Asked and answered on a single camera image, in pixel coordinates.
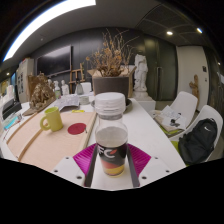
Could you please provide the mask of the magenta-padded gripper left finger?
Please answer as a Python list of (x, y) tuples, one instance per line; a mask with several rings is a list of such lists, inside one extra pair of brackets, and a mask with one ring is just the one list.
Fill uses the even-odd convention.
[(93, 180), (97, 148), (88, 146), (75, 156), (64, 157), (52, 170), (52, 173), (82, 187), (90, 187)]

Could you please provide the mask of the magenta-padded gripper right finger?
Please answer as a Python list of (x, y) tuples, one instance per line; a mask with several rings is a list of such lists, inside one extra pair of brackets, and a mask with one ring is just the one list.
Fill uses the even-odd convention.
[(159, 157), (150, 156), (131, 144), (128, 145), (127, 158), (134, 188), (143, 187), (171, 174), (171, 169)]

